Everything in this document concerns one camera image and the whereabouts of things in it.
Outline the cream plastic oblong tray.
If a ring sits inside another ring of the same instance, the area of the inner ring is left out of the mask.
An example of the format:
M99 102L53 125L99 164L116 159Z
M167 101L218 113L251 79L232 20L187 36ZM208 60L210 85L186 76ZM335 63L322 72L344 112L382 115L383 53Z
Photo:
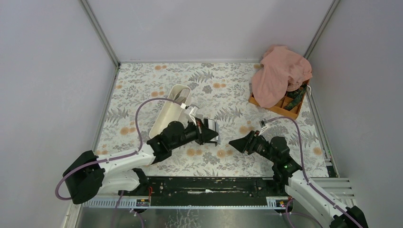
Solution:
M176 84L171 88L170 93L168 94L167 98L173 100L175 95L180 92L182 89L188 88L186 85ZM185 104L189 105L191 101L191 95L189 94ZM156 135L160 134L165 127L172 121L179 121L182 115L183 109L180 108L179 104L166 101L162 106L152 128L149 131L149 137L153 138Z

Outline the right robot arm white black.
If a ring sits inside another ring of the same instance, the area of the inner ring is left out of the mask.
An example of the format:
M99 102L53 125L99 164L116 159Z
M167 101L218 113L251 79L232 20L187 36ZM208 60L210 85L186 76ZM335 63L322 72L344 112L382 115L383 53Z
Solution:
M273 162L273 180L277 189L298 201L323 228L366 228L366 218L357 206L349 207L326 192L308 177L290 156L284 137L267 141L258 131L232 140L229 145L240 153L257 153Z

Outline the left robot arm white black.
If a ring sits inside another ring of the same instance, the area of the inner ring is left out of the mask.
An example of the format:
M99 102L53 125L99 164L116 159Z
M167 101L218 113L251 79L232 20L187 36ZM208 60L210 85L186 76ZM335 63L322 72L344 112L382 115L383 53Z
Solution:
M185 127L172 121L162 132L144 144L139 152L95 155L82 153L62 174L74 204L89 201L97 194L130 191L144 192L148 180L142 166L162 162L174 149L195 142L199 145L218 143L218 124L212 119L190 121Z

